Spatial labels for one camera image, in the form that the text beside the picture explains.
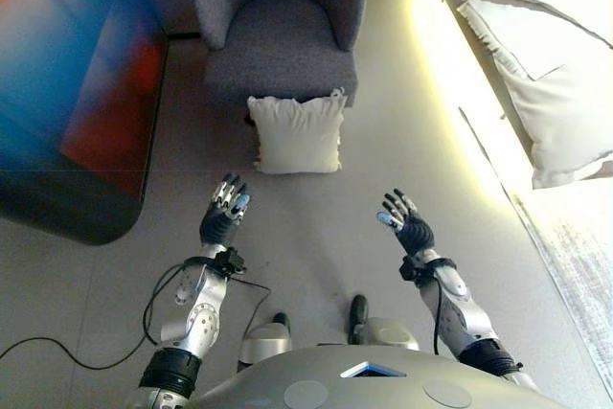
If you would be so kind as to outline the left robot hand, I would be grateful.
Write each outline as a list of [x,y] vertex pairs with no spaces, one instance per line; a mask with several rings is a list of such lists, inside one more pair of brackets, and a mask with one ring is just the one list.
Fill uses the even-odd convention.
[[216,186],[210,204],[199,227],[202,244],[218,244],[229,247],[236,235],[251,196],[247,184],[240,176],[226,173]]

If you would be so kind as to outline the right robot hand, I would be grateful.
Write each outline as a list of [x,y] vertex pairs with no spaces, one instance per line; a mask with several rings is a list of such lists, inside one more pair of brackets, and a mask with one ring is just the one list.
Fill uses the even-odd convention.
[[417,206],[404,192],[393,189],[384,194],[383,211],[376,218],[389,227],[408,256],[431,249],[435,245],[433,231],[420,216]]

